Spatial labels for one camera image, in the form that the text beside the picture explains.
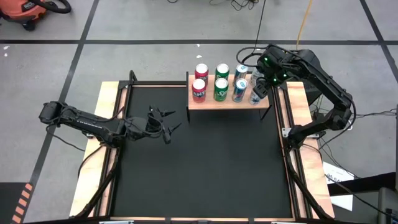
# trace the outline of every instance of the wooden frame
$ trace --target wooden frame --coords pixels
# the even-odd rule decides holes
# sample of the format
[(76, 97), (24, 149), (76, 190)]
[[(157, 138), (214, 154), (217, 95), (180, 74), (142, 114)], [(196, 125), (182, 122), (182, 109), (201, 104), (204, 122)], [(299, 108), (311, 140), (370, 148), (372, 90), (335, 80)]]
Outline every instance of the wooden frame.
[[(110, 118), (113, 115), (114, 106), (116, 104), (116, 95), (118, 92), (119, 82), (103, 82), (101, 90), (99, 92), (97, 107), (95, 114), (105, 118)], [(135, 85), (135, 87), (168, 87), (168, 85)], [(290, 106), (292, 110), (292, 116), (295, 124), (307, 124), (312, 121), (310, 116), (310, 111), (308, 108), (307, 97), (305, 95), (304, 87), (301, 82), (287, 82), (287, 92), (289, 93)], [(283, 91), (279, 91), (279, 97), (283, 98)], [(127, 95), (127, 89), (122, 90), (121, 101), (119, 103), (119, 108), (122, 108), (125, 103)], [(287, 108), (284, 101), (280, 102), (282, 108), (282, 115), (284, 117), (285, 127), (289, 124), (287, 121)], [(306, 139), (305, 144), (318, 148), (317, 141), (314, 139)], [(89, 139), (86, 147), (85, 157), (88, 156), (92, 151), (94, 151), (99, 146), (99, 142), (96, 139)], [(334, 217), (333, 207), (331, 206), (331, 200), (328, 192), (328, 187), (326, 185), (326, 178), (323, 171), (322, 160), (318, 152), (309, 147), (303, 146), (300, 148), (303, 171), (305, 174), (305, 180), (307, 183), (307, 188), (314, 196), (315, 200), (322, 206), (324, 211), (327, 212), (331, 217)], [(111, 167), (114, 159), (115, 151), (111, 152), (109, 157), (109, 163)], [(103, 163), (105, 158), (105, 148), (101, 149), (92, 158), (90, 158), (86, 164), (83, 166), (80, 172), (80, 178), (77, 183), (75, 196), (72, 203), (72, 208), (70, 215), (76, 215), (80, 212), (83, 207), (90, 200), (92, 195), (98, 189), (101, 172), (103, 169)], [(103, 193), (101, 207), (99, 208), (99, 215), (106, 215), (106, 209), (108, 206), (109, 198), (109, 186)], [(298, 208), (300, 211), (300, 217), (306, 218), (305, 205), (303, 195), (301, 194), (299, 188), (296, 186)], [(313, 217), (316, 218), (316, 214), (312, 211)], [(153, 220), (162, 221), (165, 220), (164, 217), (113, 217), (113, 220)], [(173, 217), (172, 221), (194, 221), (194, 220), (209, 220), (209, 221), (225, 221), (225, 222), (248, 222), (248, 218), (179, 218)], [(255, 222), (269, 222), (269, 221), (280, 221), (289, 222), (294, 221), (294, 218), (255, 218)]]

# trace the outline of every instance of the yellow cable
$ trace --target yellow cable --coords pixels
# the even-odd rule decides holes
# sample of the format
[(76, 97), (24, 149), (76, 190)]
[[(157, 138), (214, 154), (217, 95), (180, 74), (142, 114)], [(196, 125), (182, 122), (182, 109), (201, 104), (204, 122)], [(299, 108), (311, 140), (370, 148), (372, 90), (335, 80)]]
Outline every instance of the yellow cable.
[(296, 42), (296, 50), (299, 49), (299, 42), (300, 42), (301, 32), (303, 31), (305, 20), (307, 19), (308, 13), (310, 12), (311, 5), (312, 5), (312, 0), (310, 0), (310, 2), (308, 4), (307, 10), (305, 11), (305, 14), (304, 14), (303, 22), (301, 23), (300, 32), (298, 32), (297, 42)]

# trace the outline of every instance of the black tabletop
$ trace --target black tabletop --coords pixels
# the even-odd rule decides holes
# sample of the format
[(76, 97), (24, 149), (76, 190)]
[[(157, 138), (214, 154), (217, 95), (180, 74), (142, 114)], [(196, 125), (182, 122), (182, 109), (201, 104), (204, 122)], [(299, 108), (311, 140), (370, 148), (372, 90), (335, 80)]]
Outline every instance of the black tabletop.
[(191, 111), (188, 123), (185, 88), (135, 87), (127, 116), (149, 105), (176, 110), (165, 125), (182, 125), (169, 145), (125, 142), (112, 216), (292, 217), (274, 110), (263, 121), (259, 110)]

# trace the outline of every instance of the red soda can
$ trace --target red soda can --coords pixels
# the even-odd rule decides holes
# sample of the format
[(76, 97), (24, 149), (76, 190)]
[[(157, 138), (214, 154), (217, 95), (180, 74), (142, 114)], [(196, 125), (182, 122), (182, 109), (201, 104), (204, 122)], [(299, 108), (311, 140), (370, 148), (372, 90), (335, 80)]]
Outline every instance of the red soda can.
[(207, 86), (208, 77), (209, 69), (207, 68), (207, 65), (205, 65), (204, 63), (198, 64), (195, 69), (195, 79), (200, 78), (201, 80), (205, 81), (205, 84)]
[(206, 99), (206, 83), (200, 78), (192, 83), (192, 98), (197, 103), (204, 102)]

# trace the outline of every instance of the white paper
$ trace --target white paper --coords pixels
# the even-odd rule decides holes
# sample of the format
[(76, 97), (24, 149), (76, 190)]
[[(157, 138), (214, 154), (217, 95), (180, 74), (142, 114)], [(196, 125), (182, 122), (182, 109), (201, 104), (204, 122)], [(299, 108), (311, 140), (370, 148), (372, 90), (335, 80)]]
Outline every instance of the white paper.
[[(323, 162), (323, 171), (325, 175), (332, 178), (336, 182), (353, 180), (354, 177), (351, 173), (337, 167), (333, 166), (327, 162)], [(333, 184), (333, 181), (326, 178), (327, 184)], [(330, 197), (331, 203), (337, 205), (341, 208), (347, 209), (349, 211), (353, 210), (353, 196), (352, 195), (342, 195)]]

